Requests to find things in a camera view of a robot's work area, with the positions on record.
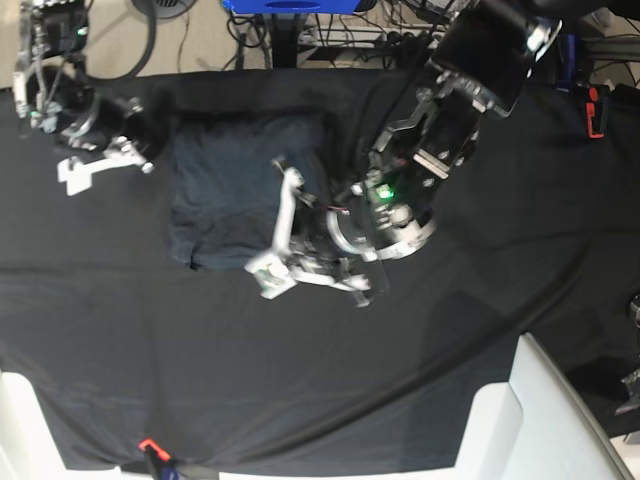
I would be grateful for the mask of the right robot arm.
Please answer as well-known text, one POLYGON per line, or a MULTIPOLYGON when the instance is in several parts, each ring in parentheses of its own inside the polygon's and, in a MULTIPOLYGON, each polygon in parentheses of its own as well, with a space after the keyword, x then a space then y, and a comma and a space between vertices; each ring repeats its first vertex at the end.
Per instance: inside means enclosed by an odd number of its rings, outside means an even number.
POLYGON ((21 123, 54 138, 66 154, 57 165, 60 181, 109 169, 153 171, 159 142, 145 122, 141 100, 113 88, 134 79, 155 47, 157 19, 150 1, 141 4, 147 39, 137 63, 115 78, 86 71, 90 30, 87 1, 23 1, 12 92, 21 123))

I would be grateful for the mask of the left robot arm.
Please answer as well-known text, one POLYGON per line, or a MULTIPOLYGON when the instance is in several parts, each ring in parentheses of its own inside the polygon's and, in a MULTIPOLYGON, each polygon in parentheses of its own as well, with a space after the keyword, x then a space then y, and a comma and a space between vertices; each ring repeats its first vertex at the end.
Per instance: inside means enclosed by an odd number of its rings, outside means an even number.
POLYGON ((434 211, 436 192, 471 157, 484 116, 508 116, 533 66, 567 19, 595 1, 473 1, 451 21, 429 56, 419 56, 425 84, 411 115, 385 121, 360 163, 362 178, 330 208, 304 190, 302 174, 284 167, 271 248, 246 265, 273 299, 305 283, 366 302, 370 279, 354 270, 407 258, 453 239, 486 256, 480 223, 449 223, 434 211))

